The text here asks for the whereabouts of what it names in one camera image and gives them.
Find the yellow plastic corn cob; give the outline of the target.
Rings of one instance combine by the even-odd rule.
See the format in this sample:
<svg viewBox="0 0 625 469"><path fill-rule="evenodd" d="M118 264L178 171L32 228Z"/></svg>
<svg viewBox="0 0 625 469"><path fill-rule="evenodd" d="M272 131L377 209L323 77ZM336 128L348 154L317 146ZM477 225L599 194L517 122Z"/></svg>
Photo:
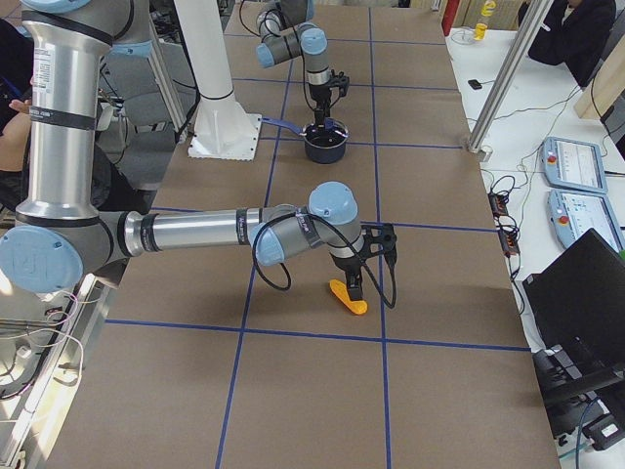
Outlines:
<svg viewBox="0 0 625 469"><path fill-rule="evenodd" d="M329 288L338 301L352 314L356 316L362 316L368 311L368 304L364 300L352 300L346 285L338 280L331 279L329 281Z"/></svg>

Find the glass lid purple knob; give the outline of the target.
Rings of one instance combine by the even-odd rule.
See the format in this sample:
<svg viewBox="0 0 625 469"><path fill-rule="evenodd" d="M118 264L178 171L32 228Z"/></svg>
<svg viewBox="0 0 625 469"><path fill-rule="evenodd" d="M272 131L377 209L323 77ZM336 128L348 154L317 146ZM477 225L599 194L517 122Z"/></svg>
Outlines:
<svg viewBox="0 0 625 469"><path fill-rule="evenodd" d="M344 138L349 137L349 130L346 125L340 120L334 118L325 118L322 123L310 123L302 132L302 136L308 140L313 137L328 137L328 138Z"/></svg>

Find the small black device on desk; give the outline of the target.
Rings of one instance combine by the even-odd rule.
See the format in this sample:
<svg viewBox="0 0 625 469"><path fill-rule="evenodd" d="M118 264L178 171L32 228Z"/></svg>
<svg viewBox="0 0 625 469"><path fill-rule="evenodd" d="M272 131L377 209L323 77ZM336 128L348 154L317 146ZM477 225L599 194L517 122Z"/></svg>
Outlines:
<svg viewBox="0 0 625 469"><path fill-rule="evenodd" d="M479 81L477 81L476 79L470 79L470 80L468 81L468 84L469 84L469 85L470 85L470 87L471 87L472 89L474 89L474 90L479 90L479 89L481 89L481 88L482 88L482 84L481 84Z"/></svg>

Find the orange black power strip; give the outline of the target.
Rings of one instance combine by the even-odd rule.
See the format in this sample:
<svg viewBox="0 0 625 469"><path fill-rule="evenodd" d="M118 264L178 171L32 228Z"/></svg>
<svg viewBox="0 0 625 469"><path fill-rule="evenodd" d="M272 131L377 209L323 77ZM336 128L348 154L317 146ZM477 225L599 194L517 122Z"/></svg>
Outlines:
<svg viewBox="0 0 625 469"><path fill-rule="evenodd" d="M517 221L509 214L507 196L495 192L490 192L487 196L503 254L507 258L519 255L520 229Z"/></svg>

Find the yellow bottle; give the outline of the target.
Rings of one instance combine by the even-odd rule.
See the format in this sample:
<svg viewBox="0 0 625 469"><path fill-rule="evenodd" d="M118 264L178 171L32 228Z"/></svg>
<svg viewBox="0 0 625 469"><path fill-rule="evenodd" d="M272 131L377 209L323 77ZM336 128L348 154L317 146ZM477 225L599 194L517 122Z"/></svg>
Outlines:
<svg viewBox="0 0 625 469"><path fill-rule="evenodd" d="M474 28L473 39L481 41L488 30L489 22L497 8L495 0L485 0L479 10L478 20Z"/></svg>

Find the black laptop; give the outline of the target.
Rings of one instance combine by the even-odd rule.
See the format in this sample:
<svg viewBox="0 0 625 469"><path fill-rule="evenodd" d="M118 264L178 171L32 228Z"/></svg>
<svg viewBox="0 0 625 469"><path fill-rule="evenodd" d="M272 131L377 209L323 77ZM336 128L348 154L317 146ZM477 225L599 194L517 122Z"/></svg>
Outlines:
<svg viewBox="0 0 625 469"><path fill-rule="evenodd" d="M578 338L604 362L624 360L624 260L595 230L523 288L545 345Z"/></svg>

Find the lower teach pendant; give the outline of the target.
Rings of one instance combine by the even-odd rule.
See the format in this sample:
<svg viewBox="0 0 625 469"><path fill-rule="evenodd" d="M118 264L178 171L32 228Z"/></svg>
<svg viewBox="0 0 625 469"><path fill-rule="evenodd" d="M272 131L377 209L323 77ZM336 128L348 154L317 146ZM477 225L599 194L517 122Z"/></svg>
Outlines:
<svg viewBox="0 0 625 469"><path fill-rule="evenodd" d="M548 206L556 236L568 248L594 229L614 250L624 249L624 237L605 194L552 189Z"/></svg>

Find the teach pendant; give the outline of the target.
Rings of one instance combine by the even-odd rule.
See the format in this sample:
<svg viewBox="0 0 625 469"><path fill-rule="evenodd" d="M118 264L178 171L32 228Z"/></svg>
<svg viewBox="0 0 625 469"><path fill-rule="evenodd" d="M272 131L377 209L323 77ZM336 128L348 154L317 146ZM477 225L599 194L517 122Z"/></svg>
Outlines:
<svg viewBox="0 0 625 469"><path fill-rule="evenodd" d="M624 249L624 237L605 194L552 189L548 206L556 236L568 248L594 229L614 250Z"/></svg>
<svg viewBox="0 0 625 469"><path fill-rule="evenodd" d="M607 193L598 145L549 136L543 141L539 153L546 179L552 187Z"/></svg>

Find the upper teach pendant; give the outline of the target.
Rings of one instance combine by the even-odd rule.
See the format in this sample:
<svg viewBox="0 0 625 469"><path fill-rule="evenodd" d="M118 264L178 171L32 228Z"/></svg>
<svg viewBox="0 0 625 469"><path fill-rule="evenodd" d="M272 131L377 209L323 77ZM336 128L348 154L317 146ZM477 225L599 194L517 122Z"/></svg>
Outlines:
<svg viewBox="0 0 625 469"><path fill-rule="evenodd" d="M543 141L539 153L546 179L552 187L607 193L598 145L549 136Z"/></svg>

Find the black equipment under laptop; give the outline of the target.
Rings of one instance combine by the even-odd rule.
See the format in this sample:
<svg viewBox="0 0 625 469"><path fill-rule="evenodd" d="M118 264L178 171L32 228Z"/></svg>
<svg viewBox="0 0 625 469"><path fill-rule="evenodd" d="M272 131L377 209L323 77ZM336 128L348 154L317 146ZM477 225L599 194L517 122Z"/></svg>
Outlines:
<svg viewBox="0 0 625 469"><path fill-rule="evenodd" d="M551 432L559 446L577 430L595 450L624 440L624 364L577 366L563 349L532 355Z"/></svg>

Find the person in black clothes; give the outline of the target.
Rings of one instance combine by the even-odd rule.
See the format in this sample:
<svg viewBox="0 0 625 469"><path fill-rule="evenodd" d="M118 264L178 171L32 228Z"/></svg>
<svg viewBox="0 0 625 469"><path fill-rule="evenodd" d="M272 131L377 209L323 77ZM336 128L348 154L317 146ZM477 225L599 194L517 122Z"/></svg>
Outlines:
<svg viewBox="0 0 625 469"><path fill-rule="evenodd" d="M614 1L553 1L527 54L541 64L565 64L584 88L599 62L615 18Z"/></svg>

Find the person at left edge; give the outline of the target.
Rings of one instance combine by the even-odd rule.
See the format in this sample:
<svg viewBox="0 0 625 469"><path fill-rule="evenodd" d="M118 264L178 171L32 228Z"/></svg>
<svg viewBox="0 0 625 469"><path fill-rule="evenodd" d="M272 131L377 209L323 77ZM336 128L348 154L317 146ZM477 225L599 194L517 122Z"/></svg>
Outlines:
<svg viewBox="0 0 625 469"><path fill-rule="evenodd" d="M1 171L18 173L30 132L33 43L1 20Z"/></svg>

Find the white pedestal column base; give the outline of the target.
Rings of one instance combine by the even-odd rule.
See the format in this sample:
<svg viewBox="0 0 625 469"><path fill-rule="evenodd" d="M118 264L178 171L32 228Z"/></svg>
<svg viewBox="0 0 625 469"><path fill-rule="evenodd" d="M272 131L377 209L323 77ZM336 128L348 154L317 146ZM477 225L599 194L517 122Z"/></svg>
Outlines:
<svg viewBox="0 0 625 469"><path fill-rule="evenodd" d="M200 98L188 155L251 161L262 116L246 112L235 96L218 5L181 0L175 6Z"/></svg>

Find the aluminium frame post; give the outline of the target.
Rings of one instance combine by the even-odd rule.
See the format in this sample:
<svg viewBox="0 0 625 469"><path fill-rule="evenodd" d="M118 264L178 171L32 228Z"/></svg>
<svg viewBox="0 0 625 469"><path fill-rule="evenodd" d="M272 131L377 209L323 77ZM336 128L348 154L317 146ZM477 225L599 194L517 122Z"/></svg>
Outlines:
<svg viewBox="0 0 625 469"><path fill-rule="evenodd" d="M497 111L503 104L508 90L512 85L514 76L521 64L521 60L533 43L551 5L552 1L549 0L530 2L512 46L502 62L493 87L486 98L479 113L477 123L466 143L467 150L476 154L480 162L486 162L489 159L487 150L483 148L484 138L494 121Z"/></svg>

